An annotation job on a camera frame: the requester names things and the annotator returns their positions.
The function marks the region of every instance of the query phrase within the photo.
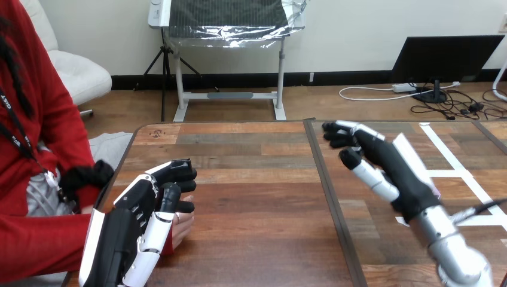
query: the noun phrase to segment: wood grain tabletop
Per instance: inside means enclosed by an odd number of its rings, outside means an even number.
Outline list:
[[[153,124],[134,137],[102,211],[151,167],[190,158],[198,172],[193,230],[148,286],[352,285],[302,121]]]
[[[322,138],[322,121],[313,128],[326,169],[331,177],[368,286],[442,286],[435,264],[419,245],[413,232],[395,220],[389,204],[380,200],[350,172]],[[502,122],[481,122],[495,134],[507,134]],[[384,134],[387,140],[404,133],[428,170],[453,170],[453,166],[433,144],[418,122],[365,122]],[[478,185],[493,199],[507,197],[507,155],[470,122],[429,124]],[[435,177],[448,212],[454,213],[481,204],[460,177]],[[502,206],[507,213],[507,206]],[[502,226],[465,226],[460,231],[468,245],[482,252],[492,264],[495,286],[507,272],[507,230]]]
[[[388,140],[404,133],[435,171],[433,181],[453,213],[481,203],[477,188],[493,199],[507,197],[507,125],[481,123],[429,124],[471,175],[467,182],[438,174],[454,170],[456,162],[420,123],[365,124]],[[338,151],[322,139],[321,125],[167,123],[139,129],[102,211],[151,167],[190,158],[198,171],[194,228],[174,255],[159,261],[148,286],[441,286],[412,231],[343,166]],[[507,271],[507,230],[460,230],[488,258],[499,285]],[[68,286],[78,286],[76,273]]]

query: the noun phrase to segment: wall outlet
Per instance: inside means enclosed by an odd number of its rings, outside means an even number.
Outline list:
[[[500,25],[500,33],[507,33],[507,14],[503,16],[502,24]]]

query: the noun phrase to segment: tripod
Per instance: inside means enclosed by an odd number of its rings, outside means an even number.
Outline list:
[[[146,82],[146,76],[148,75],[149,70],[153,67],[155,62],[158,60],[160,55],[164,54],[163,56],[163,67],[162,67],[162,121],[165,121],[166,119],[166,76],[171,76],[171,70],[169,68],[169,53],[174,54],[174,51],[167,45],[166,40],[164,39],[164,29],[161,29],[162,33],[162,46],[160,46],[160,51],[158,51],[157,56],[155,56],[155,59],[149,64],[148,69],[146,69],[146,72],[143,74],[143,81]],[[199,73],[194,67],[192,67],[187,61],[185,61],[183,58],[179,58],[179,60],[185,64],[189,69],[192,70],[202,81],[203,76],[201,73]],[[211,84],[216,92],[219,92],[220,89],[215,87],[213,84]],[[139,90],[139,83],[136,83],[136,87],[134,88],[134,91]]]

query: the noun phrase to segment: white chair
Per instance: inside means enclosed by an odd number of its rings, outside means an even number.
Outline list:
[[[39,0],[21,0],[21,3],[74,104],[80,105],[111,91],[111,76],[103,67],[85,57],[58,50],[53,28]],[[93,115],[93,111],[81,112],[81,115],[88,114]]]

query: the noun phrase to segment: white wall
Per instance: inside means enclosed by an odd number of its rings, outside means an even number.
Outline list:
[[[112,75],[140,75],[160,46],[147,24],[149,0],[40,0],[60,49],[94,60]],[[506,0],[309,0],[307,28],[286,41],[287,72],[392,69],[407,36],[496,34]],[[182,49],[203,74],[276,72],[268,49]],[[507,57],[504,40],[485,68]],[[153,74],[161,74],[159,61]]]

